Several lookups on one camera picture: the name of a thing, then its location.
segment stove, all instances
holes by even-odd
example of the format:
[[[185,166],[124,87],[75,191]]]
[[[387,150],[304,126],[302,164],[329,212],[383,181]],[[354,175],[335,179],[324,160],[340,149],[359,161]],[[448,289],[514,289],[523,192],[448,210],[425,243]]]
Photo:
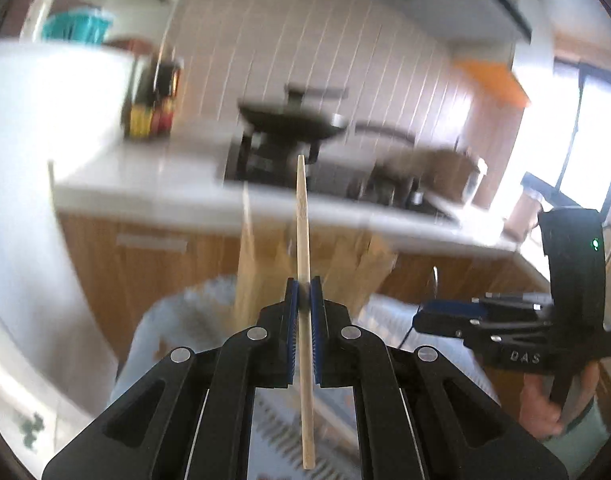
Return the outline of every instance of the stove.
[[[295,189],[296,167],[294,152],[288,154],[282,146],[264,144],[255,148],[244,137],[242,143],[230,146],[224,180]],[[445,223],[458,223],[422,198],[422,193],[411,191],[410,186],[414,183],[392,178],[380,166],[366,171],[314,157],[314,162],[306,162],[306,174],[308,194],[375,203],[384,208],[424,214]]]

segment wooden stick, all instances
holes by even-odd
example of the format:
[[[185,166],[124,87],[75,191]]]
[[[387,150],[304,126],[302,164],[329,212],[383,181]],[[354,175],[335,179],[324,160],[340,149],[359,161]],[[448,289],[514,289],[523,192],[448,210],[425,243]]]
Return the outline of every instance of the wooden stick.
[[[297,279],[299,281],[299,375],[304,469],[314,469],[312,324],[310,321],[310,232],[307,219],[306,160],[297,162]]]

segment frying pan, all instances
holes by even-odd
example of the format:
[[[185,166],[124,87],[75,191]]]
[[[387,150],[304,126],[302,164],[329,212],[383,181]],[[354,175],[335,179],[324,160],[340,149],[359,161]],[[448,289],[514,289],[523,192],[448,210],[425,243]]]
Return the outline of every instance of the frying pan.
[[[357,121],[354,124],[354,132],[359,135],[375,134],[384,137],[392,137],[393,139],[402,140],[411,146],[414,146],[416,142],[416,136],[408,132],[408,130],[403,130],[396,126],[387,126],[385,124],[373,124],[370,121]]]
[[[345,117],[302,105],[305,96],[345,98],[347,89],[286,85],[286,93],[287,102],[280,104],[240,100],[239,111],[255,132],[271,136],[278,144],[319,144],[348,129],[349,120]]]

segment cabinet handle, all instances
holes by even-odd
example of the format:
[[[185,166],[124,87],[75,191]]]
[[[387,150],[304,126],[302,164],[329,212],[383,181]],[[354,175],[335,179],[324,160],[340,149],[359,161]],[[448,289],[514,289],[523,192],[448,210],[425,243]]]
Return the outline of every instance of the cabinet handle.
[[[188,250],[188,240],[172,236],[131,235],[119,233],[116,239],[117,247],[130,249],[145,249],[149,251],[167,251],[185,254]]]

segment screw head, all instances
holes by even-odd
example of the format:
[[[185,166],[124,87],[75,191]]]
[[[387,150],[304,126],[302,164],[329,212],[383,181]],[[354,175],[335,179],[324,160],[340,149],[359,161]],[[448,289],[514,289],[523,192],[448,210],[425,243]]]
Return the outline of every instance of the screw head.
[[[417,355],[419,356],[419,359],[425,361],[426,363],[436,361],[437,357],[439,357],[437,351],[431,346],[422,346],[417,350]]]
[[[190,350],[187,348],[175,348],[170,354],[170,359],[175,363],[183,363],[190,358]]]
[[[355,326],[345,326],[341,329],[341,336],[345,339],[356,339],[361,337],[361,330]]]
[[[248,331],[248,338],[253,341],[260,341],[261,339],[265,339],[268,335],[268,331],[265,330],[262,326],[253,326]]]

